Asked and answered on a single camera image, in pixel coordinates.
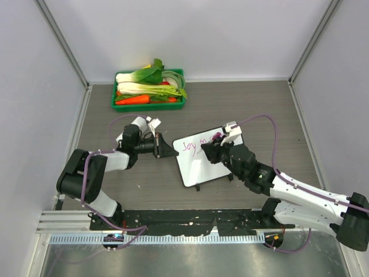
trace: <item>gray table surface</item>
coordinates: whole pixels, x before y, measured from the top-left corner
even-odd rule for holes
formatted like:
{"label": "gray table surface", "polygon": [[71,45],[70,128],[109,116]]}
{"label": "gray table surface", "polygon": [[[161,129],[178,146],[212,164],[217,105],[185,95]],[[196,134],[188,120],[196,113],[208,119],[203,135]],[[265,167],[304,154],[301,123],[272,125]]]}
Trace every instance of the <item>gray table surface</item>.
{"label": "gray table surface", "polygon": [[[306,237],[306,232],[288,232],[281,248],[299,249]],[[77,265],[63,262],[83,261],[101,248],[101,245],[49,245],[41,276],[350,276],[339,243],[320,232],[313,232],[309,245],[296,254],[274,252],[261,244],[133,245],[99,253]],[[63,261],[56,259],[55,253],[60,253]]]}
{"label": "gray table surface", "polygon": [[[182,110],[139,113],[161,120],[157,131],[164,133],[167,143],[229,121],[268,113],[278,125],[277,167],[300,181],[319,186],[286,81],[188,83],[186,90],[189,98]],[[108,125],[123,113],[110,107],[111,94],[112,85],[93,86],[79,148],[89,151],[112,148]],[[117,122],[112,128],[114,136],[133,119]],[[271,164],[272,124],[267,119],[256,119],[243,125],[242,132],[245,144],[257,159]],[[226,178],[201,185],[200,192],[185,188],[176,159],[157,160],[151,154],[139,155],[130,170],[106,173],[102,188],[124,209],[261,208],[267,199],[250,192],[240,181],[229,183]],[[66,198],[63,209],[81,206]]]}

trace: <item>bok choy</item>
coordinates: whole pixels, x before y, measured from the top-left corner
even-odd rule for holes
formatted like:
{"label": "bok choy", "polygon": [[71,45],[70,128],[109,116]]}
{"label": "bok choy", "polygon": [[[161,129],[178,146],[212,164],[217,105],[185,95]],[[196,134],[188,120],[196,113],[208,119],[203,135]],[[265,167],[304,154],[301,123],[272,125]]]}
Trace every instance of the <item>bok choy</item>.
{"label": "bok choy", "polygon": [[132,73],[119,73],[116,75],[115,79],[118,84],[125,82],[160,84],[163,82],[163,77],[161,75],[163,70],[163,62],[160,59],[155,59],[152,66],[136,70]]}
{"label": "bok choy", "polygon": [[186,91],[174,85],[148,85],[123,82],[118,84],[117,89],[122,95],[148,94],[158,96],[182,96],[187,98]]}

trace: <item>leafy green vegetable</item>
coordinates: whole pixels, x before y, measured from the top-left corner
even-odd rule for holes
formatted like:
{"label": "leafy green vegetable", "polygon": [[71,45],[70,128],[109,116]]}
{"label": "leafy green vegetable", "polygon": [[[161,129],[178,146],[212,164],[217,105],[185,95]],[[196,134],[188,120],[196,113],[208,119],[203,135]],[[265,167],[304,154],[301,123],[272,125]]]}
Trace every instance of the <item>leafy green vegetable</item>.
{"label": "leafy green vegetable", "polygon": [[163,62],[161,61],[161,59],[154,59],[154,65],[153,66],[157,66],[158,68],[160,68],[161,71],[164,70],[164,65],[163,65]]}
{"label": "leafy green vegetable", "polygon": [[186,87],[185,78],[177,72],[170,71],[170,70],[165,70],[161,73],[161,76],[163,78],[169,77],[169,78],[174,79],[176,81],[176,83],[178,84],[178,88],[185,89],[185,87]]}
{"label": "leafy green vegetable", "polygon": [[148,85],[124,82],[120,83],[117,89],[123,95],[149,94],[160,96],[182,96],[187,98],[186,91],[184,89],[179,89],[174,85]]}
{"label": "leafy green vegetable", "polygon": [[154,95],[154,96],[150,96],[150,101],[169,101],[169,97]]}
{"label": "leafy green vegetable", "polygon": [[132,73],[119,73],[116,75],[115,79],[118,84],[124,82],[160,84],[163,82],[163,77],[161,76],[163,70],[163,62],[160,59],[155,59],[153,66],[142,68]]}
{"label": "leafy green vegetable", "polygon": [[115,99],[114,99],[114,101],[116,102],[116,101],[120,101],[120,100],[123,100],[123,99],[127,99],[127,98],[131,98],[131,97],[135,97],[135,96],[137,96],[137,95],[119,95],[119,96],[117,96]]}

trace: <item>dark gray floor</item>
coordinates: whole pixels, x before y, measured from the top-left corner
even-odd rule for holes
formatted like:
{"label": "dark gray floor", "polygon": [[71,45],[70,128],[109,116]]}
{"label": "dark gray floor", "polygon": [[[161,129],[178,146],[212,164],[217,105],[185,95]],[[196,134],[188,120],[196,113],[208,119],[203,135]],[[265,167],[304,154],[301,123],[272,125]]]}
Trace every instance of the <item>dark gray floor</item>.
{"label": "dark gray floor", "polygon": [[[229,121],[241,121],[260,113],[277,122],[279,140],[277,167],[290,176],[319,186],[302,127],[286,81],[189,83],[183,110],[140,112],[158,117],[158,132],[165,140],[188,136]],[[111,149],[108,125],[122,115],[110,107],[112,85],[94,85],[78,147],[95,151]],[[117,136],[132,119],[121,120],[112,128]],[[257,159],[271,163],[274,133],[267,119],[242,126],[246,145]],[[251,193],[239,181],[221,178],[201,185],[201,191],[182,185],[175,158],[156,160],[151,154],[138,157],[135,166],[104,176],[103,190],[124,209],[204,209],[261,208],[267,197]],[[81,209],[66,199],[63,209]]]}

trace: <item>carrot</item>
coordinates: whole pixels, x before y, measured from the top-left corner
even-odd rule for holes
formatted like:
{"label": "carrot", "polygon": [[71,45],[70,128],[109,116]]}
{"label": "carrot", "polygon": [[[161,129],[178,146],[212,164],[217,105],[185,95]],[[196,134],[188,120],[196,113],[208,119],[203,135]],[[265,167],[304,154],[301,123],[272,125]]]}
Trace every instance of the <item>carrot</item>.
{"label": "carrot", "polygon": [[150,96],[147,94],[135,96],[127,99],[123,99],[115,102],[116,105],[137,105],[137,104],[147,104],[150,102]]}
{"label": "carrot", "polygon": [[177,99],[175,97],[169,97],[168,101],[150,101],[151,104],[158,104],[158,103],[176,103]]}

